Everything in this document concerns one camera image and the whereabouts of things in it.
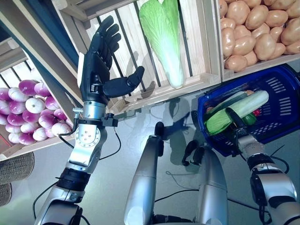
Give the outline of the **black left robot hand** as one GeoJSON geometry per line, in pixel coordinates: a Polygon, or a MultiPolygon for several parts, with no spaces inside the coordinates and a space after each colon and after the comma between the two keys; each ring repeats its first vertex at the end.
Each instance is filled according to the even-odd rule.
{"type": "Polygon", "coordinates": [[[128,77],[110,78],[113,55],[119,48],[121,34],[112,16],[106,17],[95,32],[90,47],[84,54],[80,91],[82,100],[108,105],[111,98],[134,91],[142,81],[144,67],[139,66],[128,77]]]}

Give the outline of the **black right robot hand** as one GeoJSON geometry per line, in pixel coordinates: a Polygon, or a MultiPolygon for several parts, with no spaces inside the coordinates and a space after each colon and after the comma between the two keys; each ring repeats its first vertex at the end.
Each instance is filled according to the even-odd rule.
{"type": "Polygon", "coordinates": [[[247,135],[246,125],[242,118],[230,107],[225,109],[226,114],[231,120],[229,125],[230,131],[228,132],[228,137],[232,141],[238,140],[241,136],[247,135]]]}

